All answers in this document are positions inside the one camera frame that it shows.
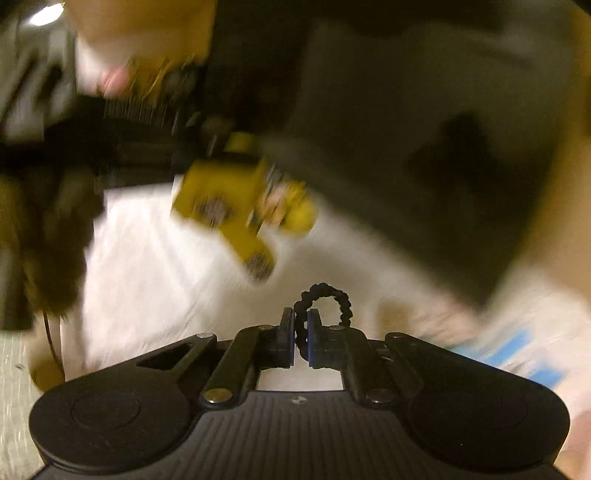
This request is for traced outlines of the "white textured towel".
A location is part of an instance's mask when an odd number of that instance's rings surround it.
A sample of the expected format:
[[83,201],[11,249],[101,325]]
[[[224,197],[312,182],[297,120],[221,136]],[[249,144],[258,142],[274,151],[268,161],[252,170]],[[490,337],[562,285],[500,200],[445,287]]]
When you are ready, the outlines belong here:
[[307,236],[267,229],[269,280],[252,282],[216,232],[180,219],[169,186],[111,191],[87,255],[83,299],[61,328],[65,374],[76,378],[211,332],[221,339],[273,324],[301,292],[325,282],[349,295],[371,338],[402,331],[531,379],[547,379],[571,416],[558,466],[590,475],[590,306],[532,263],[519,263],[478,309],[362,221],[325,201]]

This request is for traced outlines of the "black computer monitor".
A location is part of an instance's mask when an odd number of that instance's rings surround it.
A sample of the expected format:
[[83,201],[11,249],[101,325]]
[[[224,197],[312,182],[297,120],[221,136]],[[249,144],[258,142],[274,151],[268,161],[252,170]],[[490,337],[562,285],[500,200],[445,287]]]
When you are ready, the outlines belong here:
[[221,1],[207,103],[485,303],[562,141],[570,1]]

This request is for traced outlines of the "yellow minion plush toy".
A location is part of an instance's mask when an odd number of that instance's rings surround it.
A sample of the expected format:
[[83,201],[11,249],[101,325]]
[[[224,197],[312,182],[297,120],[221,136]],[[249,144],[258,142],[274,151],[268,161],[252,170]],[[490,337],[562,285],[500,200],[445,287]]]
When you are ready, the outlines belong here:
[[256,165],[194,163],[183,176],[172,210],[221,234],[257,282],[269,279],[276,265],[260,229],[270,226],[304,236],[318,217],[307,185],[264,159]]

